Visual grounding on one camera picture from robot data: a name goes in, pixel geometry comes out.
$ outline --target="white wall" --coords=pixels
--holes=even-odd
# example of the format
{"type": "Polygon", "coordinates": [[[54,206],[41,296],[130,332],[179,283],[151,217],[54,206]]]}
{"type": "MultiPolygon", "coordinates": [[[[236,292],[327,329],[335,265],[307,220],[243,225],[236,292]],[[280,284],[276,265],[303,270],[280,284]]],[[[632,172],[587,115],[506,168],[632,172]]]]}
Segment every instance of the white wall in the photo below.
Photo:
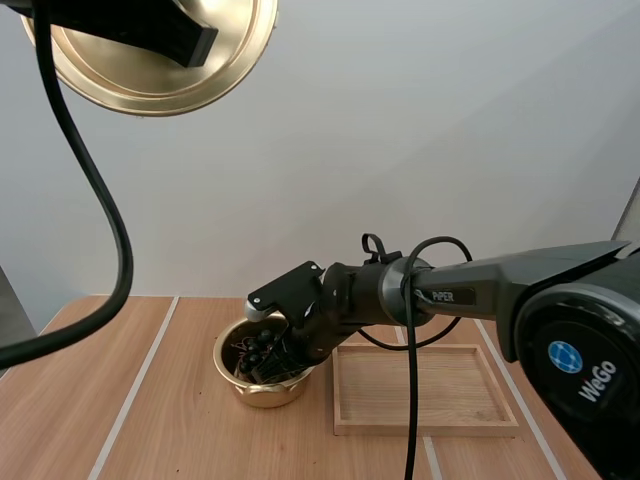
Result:
{"type": "MultiPolygon", "coordinates": [[[[363,231],[478,257],[610,238],[640,175],[639,48],[633,0],[282,0],[258,68],[204,110],[68,99],[135,292],[242,296],[307,259],[360,262],[363,231]]],[[[0,265],[41,328],[110,291],[115,249],[7,9],[0,59],[0,265]]]]}

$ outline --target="blue logo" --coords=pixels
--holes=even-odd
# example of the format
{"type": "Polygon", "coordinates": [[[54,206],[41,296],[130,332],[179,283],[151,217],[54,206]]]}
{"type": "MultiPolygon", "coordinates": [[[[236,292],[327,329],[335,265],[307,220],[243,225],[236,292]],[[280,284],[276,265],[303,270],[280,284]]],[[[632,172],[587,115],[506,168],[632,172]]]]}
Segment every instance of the blue logo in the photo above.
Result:
{"type": "Polygon", "coordinates": [[[549,358],[556,368],[564,373],[578,373],[582,370],[582,357],[573,346],[566,342],[549,344],[549,358]]]}

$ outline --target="cable clip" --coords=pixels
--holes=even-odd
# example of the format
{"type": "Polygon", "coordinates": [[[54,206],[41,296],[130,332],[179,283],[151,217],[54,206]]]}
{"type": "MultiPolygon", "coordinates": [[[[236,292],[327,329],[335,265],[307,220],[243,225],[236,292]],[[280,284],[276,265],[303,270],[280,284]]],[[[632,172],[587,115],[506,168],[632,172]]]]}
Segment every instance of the cable clip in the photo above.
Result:
{"type": "Polygon", "coordinates": [[[364,253],[371,254],[371,258],[364,261],[365,265],[371,265],[372,263],[387,265],[402,258],[402,252],[400,251],[387,253],[384,249],[384,243],[382,243],[380,237],[374,233],[365,233],[362,235],[362,250],[364,250],[364,253]],[[373,240],[375,250],[371,248],[369,240],[373,240]]]}

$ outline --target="wego logo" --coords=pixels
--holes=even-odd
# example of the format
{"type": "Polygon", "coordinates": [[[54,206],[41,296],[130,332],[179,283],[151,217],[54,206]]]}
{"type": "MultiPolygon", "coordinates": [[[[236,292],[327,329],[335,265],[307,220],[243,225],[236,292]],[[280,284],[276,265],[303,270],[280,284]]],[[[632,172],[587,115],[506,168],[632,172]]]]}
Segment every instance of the wego logo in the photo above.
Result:
{"type": "Polygon", "coordinates": [[[593,367],[593,378],[584,381],[584,385],[578,392],[578,395],[583,396],[590,402],[596,403],[600,398],[600,394],[607,389],[616,370],[616,366],[613,363],[606,361],[602,362],[599,367],[593,367]]]}

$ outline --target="wooden table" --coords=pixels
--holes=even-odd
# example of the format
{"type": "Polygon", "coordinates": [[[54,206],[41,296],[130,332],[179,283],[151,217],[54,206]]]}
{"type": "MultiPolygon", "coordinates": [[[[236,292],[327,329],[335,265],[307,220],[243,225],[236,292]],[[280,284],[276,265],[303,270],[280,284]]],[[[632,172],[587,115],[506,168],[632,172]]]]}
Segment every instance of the wooden table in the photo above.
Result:
{"type": "MultiPolygon", "coordinates": [[[[103,301],[64,308],[46,331],[103,301]]],[[[131,298],[103,330],[0,380],[0,479],[399,479],[406,438],[332,434],[330,365],[294,403],[237,402],[212,348],[239,299],[131,298]]],[[[424,338],[449,319],[420,329],[424,338]]],[[[396,342],[400,329],[375,327],[396,342]]],[[[352,341],[362,342],[357,336],[352,341]]],[[[517,438],[425,438],[416,480],[598,478],[527,384],[499,359],[490,322],[463,320],[443,343],[481,345],[522,426],[517,438]]]]}

